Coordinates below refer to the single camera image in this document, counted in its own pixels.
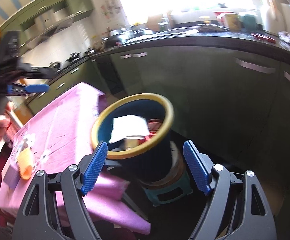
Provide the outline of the white paper tissue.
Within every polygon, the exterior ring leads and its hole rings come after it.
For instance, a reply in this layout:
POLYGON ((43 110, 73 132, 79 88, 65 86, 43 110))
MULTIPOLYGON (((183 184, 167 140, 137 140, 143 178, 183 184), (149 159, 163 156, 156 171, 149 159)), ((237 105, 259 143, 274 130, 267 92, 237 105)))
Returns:
POLYGON ((113 119, 109 143, 129 137, 145 137, 146 135, 149 135, 149 130, 145 118, 136 115, 120 116, 113 119))

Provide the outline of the purple cardboard box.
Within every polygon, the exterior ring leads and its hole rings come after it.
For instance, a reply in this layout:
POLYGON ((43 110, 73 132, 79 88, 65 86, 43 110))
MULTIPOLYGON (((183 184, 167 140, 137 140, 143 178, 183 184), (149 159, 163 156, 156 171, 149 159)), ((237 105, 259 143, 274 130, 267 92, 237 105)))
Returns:
POLYGON ((5 175, 3 176, 3 182, 10 188, 15 189, 20 181, 20 172, 17 164, 11 164, 5 175))

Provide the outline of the red paper noodle bucket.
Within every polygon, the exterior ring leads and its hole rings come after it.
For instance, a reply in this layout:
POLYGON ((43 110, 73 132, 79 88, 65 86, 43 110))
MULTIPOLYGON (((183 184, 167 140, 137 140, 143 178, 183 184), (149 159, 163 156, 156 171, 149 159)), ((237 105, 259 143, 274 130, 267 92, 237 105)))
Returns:
POLYGON ((144 137, 145 141, 149 141, 152 137, 156 135, 160 127, 162 126, 163 121, 160 119, 150 119, 147 122, 149 135, 144 137))

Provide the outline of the yellow rimmed trash bin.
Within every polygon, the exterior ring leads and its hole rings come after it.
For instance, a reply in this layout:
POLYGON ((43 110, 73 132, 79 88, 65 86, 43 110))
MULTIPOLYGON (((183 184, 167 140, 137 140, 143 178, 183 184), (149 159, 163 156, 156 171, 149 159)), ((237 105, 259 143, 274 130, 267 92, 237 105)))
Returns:
POLYGON ((144 182, 165 178, 172 168, 170 130, 174 107, 165 96, 141 93, 105 108, 91 130, 91 145, 108 145, 107 158, 144 182))

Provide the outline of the green plastic stool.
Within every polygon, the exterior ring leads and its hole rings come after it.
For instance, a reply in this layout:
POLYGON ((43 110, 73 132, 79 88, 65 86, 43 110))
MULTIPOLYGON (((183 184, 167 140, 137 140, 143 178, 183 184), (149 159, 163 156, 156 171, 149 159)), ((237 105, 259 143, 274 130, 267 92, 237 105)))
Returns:
POLYGON ((146 189, 144 192, 154 207, 170 204, 182 197, 192 194, 193 190, 190 184, 190 178, 185 171, 183 175, 174 183, 160 189, 146 189))

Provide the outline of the pink floral tablecloth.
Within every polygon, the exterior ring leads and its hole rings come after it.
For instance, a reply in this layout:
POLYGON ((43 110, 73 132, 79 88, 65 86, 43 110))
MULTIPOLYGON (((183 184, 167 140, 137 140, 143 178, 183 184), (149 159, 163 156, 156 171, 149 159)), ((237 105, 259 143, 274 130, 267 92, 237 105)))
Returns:
MULTIPOLYGON (((99 114, 98 101, 103 93, 79 83, 53 100, 34 115, 14 136, 13 149, 3 170, 2 178, 11 164, 17 164, 18 154, 31 148, 34 171, 47 174, 62 172, 78 164, 84 155, 92 153, 91 129, 99 114)), ((10 189, 2 179, 0 208, 16 216, 31 180, 20 178, 17 187, 10 189)), ((134 213, 122 201, 129 182, 104 171, 83 200, 93 221, 106 220, 133 232, 148 235, 149 222, 134 213)))

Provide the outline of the green lower cabinets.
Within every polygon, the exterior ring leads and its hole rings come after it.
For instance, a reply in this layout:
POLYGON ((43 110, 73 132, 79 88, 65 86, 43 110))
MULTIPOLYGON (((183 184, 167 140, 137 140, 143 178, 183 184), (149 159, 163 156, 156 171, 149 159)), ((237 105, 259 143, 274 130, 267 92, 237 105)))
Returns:
POLYGON ((75 64, 74 67, 70 67, 64 74, 57 77, 57 79, 49 85, 48 92, 39 93, 29 99, 26 103, 27 107, 29 107, 33 114, 37 114, 55 98, 80 82, 87 83, 102 92, 108 91, 96 63, 92 60, 86 60, 83 63, 75 64))

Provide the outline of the green cabinets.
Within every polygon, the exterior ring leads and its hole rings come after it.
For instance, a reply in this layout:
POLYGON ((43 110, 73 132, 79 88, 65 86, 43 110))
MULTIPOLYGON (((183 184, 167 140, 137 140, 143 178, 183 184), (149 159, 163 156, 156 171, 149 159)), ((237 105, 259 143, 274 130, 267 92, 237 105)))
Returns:
POLYGON ((49 85, 48 92, 39 93, 29 99, 26 103, 27 107, 29 107, 33 114, 37 114, 55 98, 80 82, 87 83, 102 92, 108 91, 96 63, 92 60, 86 60, 83 63, 75 64, 74 67, 70 67, 64 74, 57 77, 57 79, 49 85))
POLYGON ((92 0, 33 0, 6 19, 0 32, 4 36, 9 31, 18 31, 23 54, 74 22, 89 17, 93 10, 92 0))

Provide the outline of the green upper cabinets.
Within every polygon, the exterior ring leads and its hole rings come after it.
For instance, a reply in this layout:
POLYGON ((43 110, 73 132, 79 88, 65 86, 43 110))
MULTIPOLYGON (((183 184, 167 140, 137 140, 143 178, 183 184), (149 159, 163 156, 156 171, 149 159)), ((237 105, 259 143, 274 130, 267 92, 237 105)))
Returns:
POLYGON ((74 22, 89 17, 93 10, 92 0, 33 0, 6 19, 0 32, 4 36, 9 31, 18 31, 23 54, 74 22))

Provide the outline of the large black pan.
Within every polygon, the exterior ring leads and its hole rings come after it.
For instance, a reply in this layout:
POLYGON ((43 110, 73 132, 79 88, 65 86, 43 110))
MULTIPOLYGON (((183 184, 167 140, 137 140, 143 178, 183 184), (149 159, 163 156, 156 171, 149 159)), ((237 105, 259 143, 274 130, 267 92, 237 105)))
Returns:
POLYGON ((127 29, 116 29, 109 33, 109 37, 104 41, 104 46, 106 49, 119 46, 126 43, 132 38, 138 37, 139 33, 133 30, 127 29))

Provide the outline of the dark dish rag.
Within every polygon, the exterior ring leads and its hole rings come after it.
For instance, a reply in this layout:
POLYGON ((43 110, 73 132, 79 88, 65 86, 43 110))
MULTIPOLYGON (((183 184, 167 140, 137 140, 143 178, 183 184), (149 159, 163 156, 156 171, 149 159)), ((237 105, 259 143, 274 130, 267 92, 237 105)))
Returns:
POLYGON ((220 32, 226 32, 230 30, 227 27, 223 27, 223 26, 215 25, 215 24, 206 24, 206 23, 197 24, 195 28, 200 33, 220 33, 220 32))

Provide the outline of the red scissors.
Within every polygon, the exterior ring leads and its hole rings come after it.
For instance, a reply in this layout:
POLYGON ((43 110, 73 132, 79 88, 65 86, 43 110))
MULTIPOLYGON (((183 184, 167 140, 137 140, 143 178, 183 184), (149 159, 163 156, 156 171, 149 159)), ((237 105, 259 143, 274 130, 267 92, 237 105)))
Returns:
POLYGON ((276 39, 271 38, 269 36, 266 35, 262 35, 259 33, 251 33, 250 34, 254 39, 262 41, 262 42, 267 42, 267 43, 272 43, 272 44, 276 44, 276 39))

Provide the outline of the yellow mug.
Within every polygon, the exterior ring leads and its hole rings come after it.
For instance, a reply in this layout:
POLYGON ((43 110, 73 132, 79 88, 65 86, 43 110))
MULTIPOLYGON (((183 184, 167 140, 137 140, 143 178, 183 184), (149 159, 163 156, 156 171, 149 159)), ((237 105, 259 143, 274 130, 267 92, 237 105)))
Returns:
POLYGON ((230 30, 240 30, 241 23, 237 14, 227 14, 225 15, 225 27, 230 30))

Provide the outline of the red mug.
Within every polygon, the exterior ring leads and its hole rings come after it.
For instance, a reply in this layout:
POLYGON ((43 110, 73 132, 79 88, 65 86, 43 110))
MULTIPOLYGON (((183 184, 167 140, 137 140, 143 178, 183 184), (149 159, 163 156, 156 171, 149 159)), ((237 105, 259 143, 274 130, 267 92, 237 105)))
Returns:
POLYGON ((216 11, 214 12, 217 22, 221 26, 225 26, 225 15, 234 14, 232 11, 216 11))

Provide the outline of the teal cup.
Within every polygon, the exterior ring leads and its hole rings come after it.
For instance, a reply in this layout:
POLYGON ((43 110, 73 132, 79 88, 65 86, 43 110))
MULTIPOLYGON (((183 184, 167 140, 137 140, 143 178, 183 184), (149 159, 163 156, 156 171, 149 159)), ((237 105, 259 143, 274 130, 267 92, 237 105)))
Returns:
POLYGON ((254 15, 245 14, 241 17, 243 27, 246 31, 254 32, 257 31, 257 22, 256 17, 254 15))

